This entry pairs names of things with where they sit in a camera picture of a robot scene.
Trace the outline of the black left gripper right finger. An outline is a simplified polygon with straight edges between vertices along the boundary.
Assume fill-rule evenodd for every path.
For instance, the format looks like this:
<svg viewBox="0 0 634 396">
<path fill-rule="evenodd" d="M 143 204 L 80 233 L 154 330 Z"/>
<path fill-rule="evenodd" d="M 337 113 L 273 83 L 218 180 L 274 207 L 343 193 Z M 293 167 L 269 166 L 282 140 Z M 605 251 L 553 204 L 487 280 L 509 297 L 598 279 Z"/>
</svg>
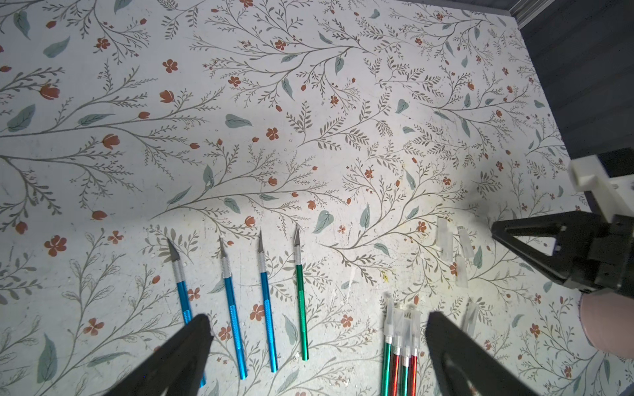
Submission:
<svg viewBox="0 0 634 396">
<path fill-rule="evenodd" d="M 443 395 L 534 395 L 521 380 L 442 313 L 429 314 L 425 339 Z"/>
</svg>

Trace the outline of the clear plastic knife cap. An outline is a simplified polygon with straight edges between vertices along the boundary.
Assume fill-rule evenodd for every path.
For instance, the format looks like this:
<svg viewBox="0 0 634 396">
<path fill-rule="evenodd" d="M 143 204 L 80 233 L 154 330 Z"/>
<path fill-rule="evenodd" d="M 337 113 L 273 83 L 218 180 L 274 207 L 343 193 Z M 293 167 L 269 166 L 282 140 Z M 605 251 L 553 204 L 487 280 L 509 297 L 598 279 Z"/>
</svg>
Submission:
<svg viewBox="0 0 634 396">
<path fill-rule="evenodd" d="M 444 218 L 438 218 L 437 222 L 437 246 L 441 249 L 440 258 L 451 263 L 453 260 L 453 234 L 448 222 Z"/>
</svg>

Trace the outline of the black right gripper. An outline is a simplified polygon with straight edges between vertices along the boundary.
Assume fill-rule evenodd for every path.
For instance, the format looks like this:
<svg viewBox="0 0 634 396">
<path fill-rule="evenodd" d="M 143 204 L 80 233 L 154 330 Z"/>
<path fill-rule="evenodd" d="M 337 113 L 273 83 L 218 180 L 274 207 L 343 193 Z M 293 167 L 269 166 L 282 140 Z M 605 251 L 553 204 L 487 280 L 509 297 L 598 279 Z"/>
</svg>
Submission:
<svg viewBox="0 0 634 396">
<path fill-rule="evenodd" d="M 610 224 L 597 214 L 570 211 L 496 221 L 492 238 L 550 281 L 584 293 L 612 291 L 633 296 L 633 219 L 616 215 Z M 553 239 L 550 253 L 529 238 Z"/>
</svg>

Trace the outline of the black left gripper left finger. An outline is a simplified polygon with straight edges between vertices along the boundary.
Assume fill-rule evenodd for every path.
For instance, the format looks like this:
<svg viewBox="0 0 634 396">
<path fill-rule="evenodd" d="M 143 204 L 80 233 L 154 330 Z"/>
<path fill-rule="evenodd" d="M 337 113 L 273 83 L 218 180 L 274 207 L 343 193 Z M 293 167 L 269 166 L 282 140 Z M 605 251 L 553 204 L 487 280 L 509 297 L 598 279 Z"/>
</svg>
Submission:
<svg viewBox="0 0 634 396">
<path fill-rule="evenodd" d="M 196 395 L 212 341 L 210 320 L 199 314 L 107 393 Z"/>
</svg>

